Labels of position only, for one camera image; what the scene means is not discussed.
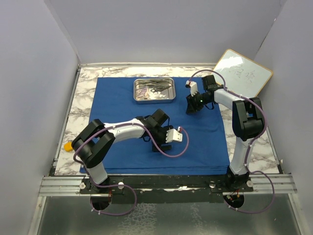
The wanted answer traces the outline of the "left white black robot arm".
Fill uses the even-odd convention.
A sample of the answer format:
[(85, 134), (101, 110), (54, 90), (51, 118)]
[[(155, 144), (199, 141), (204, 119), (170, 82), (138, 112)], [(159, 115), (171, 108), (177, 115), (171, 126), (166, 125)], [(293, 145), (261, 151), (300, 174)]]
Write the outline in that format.
[(156, 142), (156, 146), (152, 147), (153, 152), (158, 152), (158, 148), (162, 151), (170, 150), (171, 145), (166, 144), (166, 135), (173, 126), (163, 125), (169, 119), (161, 109), (157, 109), (152, 115), (138, 116), (126, 122), (102, 123), (99, 119), (91, 121), (72, 141), (71, 147), (91, 176), (92, 189), (97, 193), (107, 190), (108, 174), (103, 159), (114, 143), (152, 136), (151, 139)]

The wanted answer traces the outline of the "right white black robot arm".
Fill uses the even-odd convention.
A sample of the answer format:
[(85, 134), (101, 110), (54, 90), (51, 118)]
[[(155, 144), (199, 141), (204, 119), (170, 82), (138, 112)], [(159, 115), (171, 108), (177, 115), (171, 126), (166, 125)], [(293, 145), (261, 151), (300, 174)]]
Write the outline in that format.
[(232, 111), (232, 130), (236, 143), (224, 185), (229, 191), (236, 191), (248, 181), (248, 166), (254, 141), (266, 130), (262, 104), (257, 97), (246, 98), (218, 85), (213, 75), (205, 76), (201, 80), (205, 90), (202, 94), (198, 91), (196, 82), (189, 79), (185, 83), (190, 89), (190, 94), (186, 97), (186, 113), (196, 113), (209, 103), (221, 104)]

